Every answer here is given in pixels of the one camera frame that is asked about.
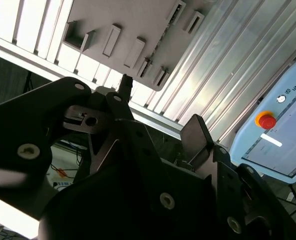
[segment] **white wall panel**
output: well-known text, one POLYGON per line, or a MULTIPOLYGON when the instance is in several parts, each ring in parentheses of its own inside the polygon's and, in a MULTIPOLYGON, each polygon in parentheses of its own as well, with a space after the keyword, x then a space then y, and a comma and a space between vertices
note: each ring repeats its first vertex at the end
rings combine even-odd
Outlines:
POLYGON ((20 0, 0 0, 0 38, 12 42, 20 0))
POLYGON ((54 63, 54 61, 56 60, 58 49, 60 48, 61 44, 64 27, 66 26, 72 3, 73 0, 64 0, 61 6, 56 27, 52 36, 49 52, 47 55, 47 60, 51 63, 54 63))
POLYGON ((74 72, 80 52, 62 44, 58 54, 58 66, 62 67, 70 72, 74 72))
POLYGON ((77 64, 78 75, 84 79, 92 81, 98 70, 99 64, 100 63, 96 60, 82 54, 77 64))
POLYGON ((43 59, 47 57, 62 2, 63 0, 51 0, 48 9, 46 9, 45 19, 41 26, 41 34, 36 47, 38 56, 43 59))
POLYGON ((17 46, 34 52, 40 30, 46 0, 24 0, 20 17, 17 46))

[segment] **bolt head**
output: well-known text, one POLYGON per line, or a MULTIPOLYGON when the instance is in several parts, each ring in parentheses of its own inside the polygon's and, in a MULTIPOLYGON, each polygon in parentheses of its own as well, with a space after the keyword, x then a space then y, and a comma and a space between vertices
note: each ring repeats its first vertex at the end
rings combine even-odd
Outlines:
POLYGON ((241 234, 242 228, 239 222, 234 217, 228 217, 227 219, 229 227, 236 233, 241 234))
POLYGON ((17 154, 23 159, 32 160, 40 155, 40 149, 34 144, 25 143, 18 147, 17 154))
POLYGON ((80 90, 84 90, 84 86, 81 84, 76 83, 74 86, 80 90))
POLYGON ((164 208, 168 210, 172 210, 175 206, 173 197, 167 192, 163 192, 160 194, 160 203, 164 208))
POLYGON ((254 174, 254 170, 251 167, 247 167, 247 170, 249 171, 249 173, 254 174))

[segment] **wire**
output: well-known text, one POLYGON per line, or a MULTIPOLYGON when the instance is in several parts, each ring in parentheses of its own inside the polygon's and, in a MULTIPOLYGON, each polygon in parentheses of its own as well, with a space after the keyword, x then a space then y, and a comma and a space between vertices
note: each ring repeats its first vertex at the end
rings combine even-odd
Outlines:
POLYGON ((31 80, 31 78, 29 79, 29 83, 30 83, 30 85, 31 85, 31 90, 33 90, 33 85, 32 85, 32 80, 31 80))
POLYGON ((68 186, 59 186, 59 187, 57 187, 55 189, 58 190, 59 188, 66 188, 66 187, 68 187, 68 186))
POLYGON ((76 163, 77 163, 77 165, 78 165, 78 166, 80 166, 80 164, 81 164, 81 161, 82 161, 82 155, 81 155, 81 154, 80 154, 80 155, 78 154, 78 148, 76 148, 76 157, 77 157, 77 162, 76 162, 76 163))
POLYGON ((59 173, 61 173, 62 175, 64 175, 66 178, 74 179, 74 177, 71 177, 71 176, 68 176, 67 174, 65 174, 65 173, 63 172, 63 169, 58 169, 58 168, 56 168, 53 164, 51 164, 50 166, 51 166, 51 168, 52 168, 53 170, 58 171, 59 173))
POLYGON ((286 203, 288 203, 288 204, 291 204, 291 205, 294 205, 294 206, 296 206, 296 203, 294 203, 294 202, 291 202, 291 201, 288 201, 288 200, 286 200, 286 199, 283 199, 283 198, 281 198, 281 197, 277 197, 277 199, 279 199, 279 200, 281 200, 281 201, 283 201, 283 202, 286 202, 286 203))

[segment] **gray panel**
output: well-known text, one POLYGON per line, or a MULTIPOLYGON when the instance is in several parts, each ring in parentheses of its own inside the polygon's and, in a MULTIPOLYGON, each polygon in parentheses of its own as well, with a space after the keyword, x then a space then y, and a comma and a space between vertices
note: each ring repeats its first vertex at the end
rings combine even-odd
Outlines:
POLYGON ((134 41, 131 51, 129 52, 128 57, 126 58, 126 61, 124 61, 124 65, 126 67, 129 67, 129 68, 134 67, 144 48, 144 45, 145 45, 144 40, 137 37, 136 41, 134 41))
POLYGON ((107 35, 106 41, 103 44, 102 54, 106 57, 110 57, 114 46, 117 43, 121 28, 116 25, 112 25, 111 29, 107 35))
POLYGON ((82 22, 76 32, 78 36, 91 29, 97 32, 96 41, 85 55, 120 73, 135 77, 138 82, 159 91, 161 85, 153 85, 154 78, 161 66, 171 72, 188 47, 194 34, 185 32, 185 28, 195 10, 202 10, 206 14, 213 4, 205 0, 183 2, 186 6, 175 18, 175 25, 169 24, 168 18, 177 3, 176 0, 78 0, 73 4, 69 21, 82 22), (122 26, 122 32, 112 55, 107 58, 102 54, 103 46, 109 28, 114 23, 122 26), (127 67, 125 62, 137 37, 146 40, 145 46, 133 67, 127 67), (150 66, 149 74, 145 74, 143 78, 138 77, 144 58, 149 58, 154 49, 157 50, 153 55, 153 65, 150 66))
POLYGON ((203 52, 189 77, 177 92, 176 97, 171 101, 164 116, 173 120, 180 118, 182 111, 189 104, 190 97, 193 96, 195 91, 200 91, 208 82, 209 76, 220 67, 222 58, 230 49, 231 43, 237 39, 239 32, 243 31, 244 23, 252 15, 252 11, 258 2, 258 0, 238 1, 235 5, 231 5, 231 13, 203 52))
POLYGON ((296 174, 296 101, 282 114, 277 126, 266 133, 282 146, 259 139, 244 158, 292 177, 296 174))

